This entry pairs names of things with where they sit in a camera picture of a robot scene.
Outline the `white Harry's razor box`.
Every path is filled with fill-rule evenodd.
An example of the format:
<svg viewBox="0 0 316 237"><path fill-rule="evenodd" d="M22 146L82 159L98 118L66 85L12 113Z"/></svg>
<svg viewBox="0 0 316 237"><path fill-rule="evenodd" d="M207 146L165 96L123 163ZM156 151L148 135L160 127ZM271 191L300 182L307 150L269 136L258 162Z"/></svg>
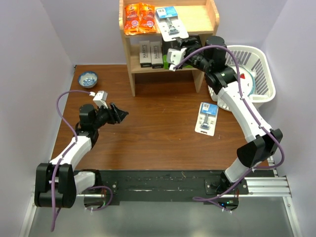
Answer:
<svg viewBox="0 0 316 237"><path fill-rule="evenodd" d="M163 68L162 48L160 41L150 42L151 64L153 69Z"/></svg>

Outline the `orange razor bag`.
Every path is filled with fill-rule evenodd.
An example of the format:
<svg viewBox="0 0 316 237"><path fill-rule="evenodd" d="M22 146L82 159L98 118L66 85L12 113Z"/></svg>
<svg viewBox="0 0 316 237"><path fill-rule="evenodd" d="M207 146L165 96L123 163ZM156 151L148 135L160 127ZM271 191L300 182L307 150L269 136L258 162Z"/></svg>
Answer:
<svg viewBox="0 0 316 237"><path fill-rule="evenodd" d="M139 31L142 34L156 33L155 7L147 3L139 3Z"/></svg>
<svg viewBox="0 0 316 237"><path fill-rule="evenodd" d="M139 23L139 3L127 5L125 7L124 34L127 36L140 34Z"/></svg>

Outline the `silver Harry's razor box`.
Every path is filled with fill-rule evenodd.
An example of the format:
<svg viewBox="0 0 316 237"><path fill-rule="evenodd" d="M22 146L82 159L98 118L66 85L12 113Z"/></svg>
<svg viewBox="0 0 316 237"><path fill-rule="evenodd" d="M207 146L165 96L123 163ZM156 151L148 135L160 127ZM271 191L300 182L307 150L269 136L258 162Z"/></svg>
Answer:
<svg viewBox="0 0 316 237"><path fill-rule="evenodd" d="M141 68L152 66L150 41L139 41L139 62Z"/></svg>

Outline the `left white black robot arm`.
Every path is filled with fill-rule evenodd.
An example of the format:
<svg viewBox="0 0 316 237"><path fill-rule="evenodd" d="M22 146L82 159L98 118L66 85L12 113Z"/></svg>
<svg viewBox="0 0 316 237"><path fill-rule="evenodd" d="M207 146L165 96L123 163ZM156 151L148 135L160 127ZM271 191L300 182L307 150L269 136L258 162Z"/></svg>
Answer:
<svg viewBox="0 0 316 237"><path fill-rule="evenodd" d="M96 194L102 189L99 170L84 169L77 174L74 169L81 159L92 150L99 137L99 128L106 124L119 124L129 113L114 103L109 108L95 108L91 104L79 109L79 122L75 136L63 152L48 163L36 168L34 203L37 207L70 208L76 196L85 190Z"/></svg>

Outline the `blue razor blister pack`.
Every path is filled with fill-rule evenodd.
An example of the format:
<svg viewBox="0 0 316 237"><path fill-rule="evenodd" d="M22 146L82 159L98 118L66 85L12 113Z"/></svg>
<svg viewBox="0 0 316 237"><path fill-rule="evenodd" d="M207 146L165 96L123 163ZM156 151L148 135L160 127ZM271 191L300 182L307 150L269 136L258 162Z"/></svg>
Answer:
<svg viewBox="0 0 316 237"><path fill-rule="evenodd" d="M207 136L214 136L218 110L219 107L217 105L201 102L195 125L195 132Z"/></svg>
<svg viewBox="0 0 316 237"><path fill-rule="evenodd" d="M165 42L174 41L177 38L186 39L189 37L174 6L156 8L155 20Z"/></svg>

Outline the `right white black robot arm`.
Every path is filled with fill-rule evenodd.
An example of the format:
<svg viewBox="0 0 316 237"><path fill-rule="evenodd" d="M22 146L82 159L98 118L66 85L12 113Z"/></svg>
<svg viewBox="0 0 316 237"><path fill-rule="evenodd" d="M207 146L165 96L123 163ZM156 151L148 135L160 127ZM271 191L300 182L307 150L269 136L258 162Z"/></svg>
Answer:
<svg viewBox="0 0 316 237"><path fill-rule="evenodd" d="M168 62L171 71L188 64L203 72L207 85L229 106L245 135L247 143L237 149L236 160L220 176L218 194L231 194L250 171L276 150L283 152L283 134L262 118L243 91L239 62L223 38L211 36L204 46L195 37L179 39L176 47L168 50Z"/></svg>

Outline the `black green razor box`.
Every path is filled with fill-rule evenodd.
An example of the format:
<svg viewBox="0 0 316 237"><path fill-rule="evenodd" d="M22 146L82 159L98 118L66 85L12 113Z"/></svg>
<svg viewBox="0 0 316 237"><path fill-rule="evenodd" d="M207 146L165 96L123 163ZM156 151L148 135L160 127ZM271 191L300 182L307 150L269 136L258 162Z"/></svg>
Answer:
<svg viewBox="0 0 316 237"><path fill-rule="evenodd" d="M165 41L162 40L162 59L163 59L163 68L165 70L169 69L169 63L167 61L167 52L170 48L176 48L178 46L177 40Z"/></svg>
<svg viewBox="0 0 316 237"><path fill-rule="evenodd" d="M197 45L194 45L192 47L186 47L187 51L186 51L185 57L187 57L189 54L195 52L196 50L202 47L202 43L198 35L194 35L190 37L195 37L197 39ZM194 56L192 56L190 59L186 60L186 62L184 63L184 66L189 67L189 68L196 68L203 71L206 64L207 64L207 61L204 57L203 51L200 51Z"/></svg>

